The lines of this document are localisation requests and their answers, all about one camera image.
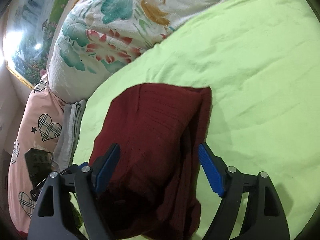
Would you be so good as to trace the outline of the white floral quilt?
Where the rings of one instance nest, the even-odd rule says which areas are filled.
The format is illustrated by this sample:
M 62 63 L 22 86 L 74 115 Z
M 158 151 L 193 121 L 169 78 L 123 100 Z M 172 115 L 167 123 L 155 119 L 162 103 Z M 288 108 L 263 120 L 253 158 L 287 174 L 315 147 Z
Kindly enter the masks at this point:
M 50 90 L 89 98 L 111 75 L 187 20 L 226 0 L 80 0 L 66 16 L 49 65 Z

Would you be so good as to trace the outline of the gold framed landscape painting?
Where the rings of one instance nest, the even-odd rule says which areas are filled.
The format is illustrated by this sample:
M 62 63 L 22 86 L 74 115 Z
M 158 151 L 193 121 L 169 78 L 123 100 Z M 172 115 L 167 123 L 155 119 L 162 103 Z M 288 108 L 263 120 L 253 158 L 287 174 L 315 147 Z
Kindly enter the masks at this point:
M 33 88 L 47 69 L 55 34 L 80 0 L 11 0 L 4 13 L 3 56 L 11 74 Z

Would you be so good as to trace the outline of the pink heart pattern pillow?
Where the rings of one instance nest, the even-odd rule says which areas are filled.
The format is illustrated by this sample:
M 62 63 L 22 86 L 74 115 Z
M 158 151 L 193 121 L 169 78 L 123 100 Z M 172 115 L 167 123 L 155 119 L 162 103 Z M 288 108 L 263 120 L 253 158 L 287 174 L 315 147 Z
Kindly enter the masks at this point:
M 17 231 L 26 235 L 36 202 L 31 199 L 25 153 L 31 148 L 53 152 L 62 130 L 65 103 L 49 89 L 47 75 L 33 88 L 23 114 L 8 174 L 8 204 Z

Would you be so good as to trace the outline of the light green bed sheet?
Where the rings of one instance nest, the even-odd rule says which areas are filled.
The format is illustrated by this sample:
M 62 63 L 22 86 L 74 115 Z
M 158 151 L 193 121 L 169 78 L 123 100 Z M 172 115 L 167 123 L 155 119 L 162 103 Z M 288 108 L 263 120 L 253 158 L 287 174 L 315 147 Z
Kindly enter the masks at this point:
M 207 144 L 241 172 L 268 173 L 298 236 L 319 205 L 319 21 L 306 0 L 228 0 L 117 71 L 87 102 L 76 164 L 111 101 L 140 83 L 210 87 Z

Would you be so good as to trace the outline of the folded grey cloth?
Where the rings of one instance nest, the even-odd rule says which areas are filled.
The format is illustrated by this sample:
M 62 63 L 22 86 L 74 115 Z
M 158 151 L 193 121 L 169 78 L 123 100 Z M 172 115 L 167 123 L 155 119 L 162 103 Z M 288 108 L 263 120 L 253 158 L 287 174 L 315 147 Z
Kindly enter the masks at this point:
M 66 104 L 64 107 L 62 131 L 53 152 L 53 167 L 59 172 L 72 164 L 85 108 L 86 100 Z

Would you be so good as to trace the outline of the dark red knit hooded sweater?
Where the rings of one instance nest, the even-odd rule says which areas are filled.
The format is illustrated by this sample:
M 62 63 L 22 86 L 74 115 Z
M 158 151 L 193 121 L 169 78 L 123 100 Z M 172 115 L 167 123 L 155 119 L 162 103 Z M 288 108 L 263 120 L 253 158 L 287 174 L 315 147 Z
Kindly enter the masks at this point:
M 90 162 L 116 143 L 120 160 L 98 210 L 114 239 L 190 239 L 200 225 L 198 147 L 204 142 L 212 91 L 144 83 L 112 100 Z

